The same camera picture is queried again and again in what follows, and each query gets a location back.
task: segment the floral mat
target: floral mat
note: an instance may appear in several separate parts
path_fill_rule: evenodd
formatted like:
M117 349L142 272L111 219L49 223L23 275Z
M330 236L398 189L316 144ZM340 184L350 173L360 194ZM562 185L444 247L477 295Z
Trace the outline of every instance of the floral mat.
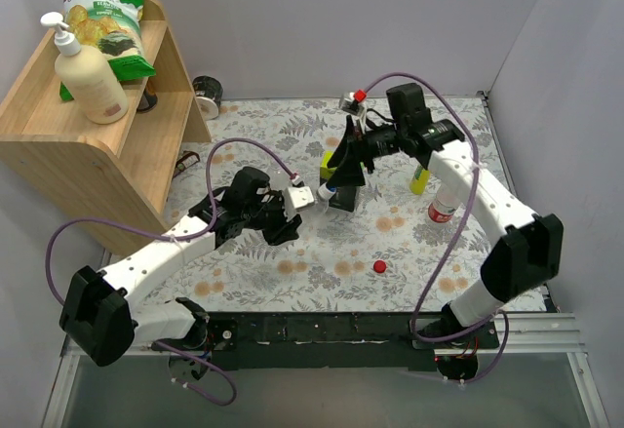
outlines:
M506 183L481 101L474 97L449 101L475 135L481 160ZM385 99L371 104L389 114ZM437 100L428 99L428 104L434 119L449 117ZM323 153L338 145L344 121L335 99L246 100L226 102L219 117L208 124L215 141L242 136L265 143L316 187ZM211 147L182 146L198 152L202 163L172 182L166 206L172 222L206 195L203 162ZM229 184L245 166L278 175L277 165L263 152L232 143L214 157L213 187ZM209 311L230 312L411 310L463 211L446 226L432 224L426 211L440 182L432 177L424 194L416 196L409 189L414 160L397 154L375 161L375 166L353 214L330 209L325 217L304 219L300 238L279 247L268 246L259 232L245 231L175 273L146 302L188 296ZM438 311L469 287L488 250L483 230L471 218L423 309ZM383 274L372 270L378 259L388 266ZM545 306L541 293L531 291L507 309L543 311Z

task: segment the wooden shelf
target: wooden shelf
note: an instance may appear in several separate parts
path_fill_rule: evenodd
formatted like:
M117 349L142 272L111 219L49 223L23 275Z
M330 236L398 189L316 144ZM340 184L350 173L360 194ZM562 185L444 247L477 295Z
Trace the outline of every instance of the wooden shelf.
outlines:
M158 20L144 21L140 29L145 57L153 64L167 31L167 23ZM54 74L48 86L42 89L39 104L31 113L21 133L32 136L40 134L90 136L106 144L115 155L119 155L133 123L146 82L145 78L124 83L129 103L128 114L116 123L101 125L92 123L84 117L75 101L62 101L59 98L60 79Z
M164 92L147 113L137 114L126 148L120 157L143 194L157 212L165 208L172 183L177 150L182 142L185 121L194 94Z
M0 159L69 217L108 218L163 233L162 212L181 141L211 137L162 5L145 0L140 23L158 103L137 113L147 79L123 84L128 113L118 122L89 121L59 96L59 50L48 32L0 104ZM125 231L81 223L112 253L129 255L149 242Z

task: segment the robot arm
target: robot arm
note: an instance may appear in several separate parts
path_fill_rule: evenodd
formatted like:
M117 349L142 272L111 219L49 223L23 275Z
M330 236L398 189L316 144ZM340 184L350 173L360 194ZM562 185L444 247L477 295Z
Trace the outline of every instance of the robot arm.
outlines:
M328 166L335 168L327 187L364 185L364 165L403 151L439 178L465 205L473 183L470 144L450 120L433 122L422 89L406 84L387 92L393 124L365 131L347 117L347 127ZM357 116L362 104L346 96L341 109ZM420 333L439 337L463 331L495 313L503 304L555 277L559 272L563 226L553 214L539 216L516 199L490 171L480 169L471 214L484 228L493 248L481 278L447 304L440 322Z
M273 191L269 176L251 167L236 173L232 184L219 191L223 197L216 203L213 231L180 242L155 241L99 271L84 267L74 274L60 326L97 365L110 365L133 344L160 339L180 349L201 346L208 321L201 306L184 297L156 306L141 302L177 270L240 235L244 228L262 231L269 245L296 240L301 224L297 213L314 204L309 187L300 183ZM207 197L165 236L199 233L212 215Z

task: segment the chip bag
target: chip bag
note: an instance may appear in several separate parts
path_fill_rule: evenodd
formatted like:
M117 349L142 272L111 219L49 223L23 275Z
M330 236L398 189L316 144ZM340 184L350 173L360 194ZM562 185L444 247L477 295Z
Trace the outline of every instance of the chip bag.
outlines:
M83 46L98 48L120 81L154 75L145 60L138 21L143 0L64 0L65 22ZM60 97L71 94L60 86Z

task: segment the small red ball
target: small red ball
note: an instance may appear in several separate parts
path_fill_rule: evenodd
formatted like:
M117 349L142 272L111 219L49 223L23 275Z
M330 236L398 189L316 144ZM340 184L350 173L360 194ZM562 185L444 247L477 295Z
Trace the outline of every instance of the small red ball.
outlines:
M372 270L377 274L383 274L386 271L386 263L383 260L376 260L372 265Z

